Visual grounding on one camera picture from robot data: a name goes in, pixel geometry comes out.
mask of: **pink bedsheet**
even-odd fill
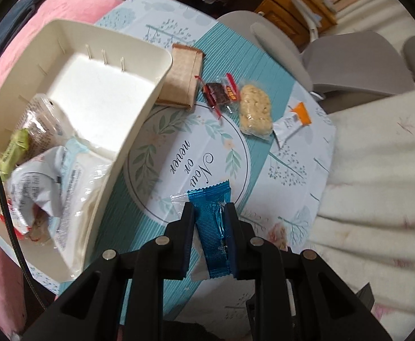
[[[0,57],[0,88],[23,50],[56,18],[95,23],[122,0],[45,0]],[[6,335],[19,333],[26,322],[23,278],[20,268],[0,248],[0,327]]]

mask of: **white and orange package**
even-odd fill
[[[299,103],[290,111],[287,111],[273,124],[273,130],[277,137],[278,146],[283,147],[285,141],[300,128],[311,124],[310,116],[304,103]]]

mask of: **dark blue cloth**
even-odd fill
[[[0,57],[9,43],[37,11],[43,0],[20,0],[0,22]]]

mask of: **gray chair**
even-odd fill
[[[319,17],[301,0],[293,3],[310,28],[312,42],[302,54],[280,29],[258,14],[234,11],[218,21],[266,51],[309,92],[347,91],[356,92],[356,97],[367,93],[365,102],[369,102],[414,90],[404,60],[381,35],[367,31],[318,38]]]

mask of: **blue wrapper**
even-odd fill
[[[229,181],[188,191],[188,198],[195,207],[195,224],[206,257],[211,278],[231,273],[226,254],[223,207],[231,200]]]

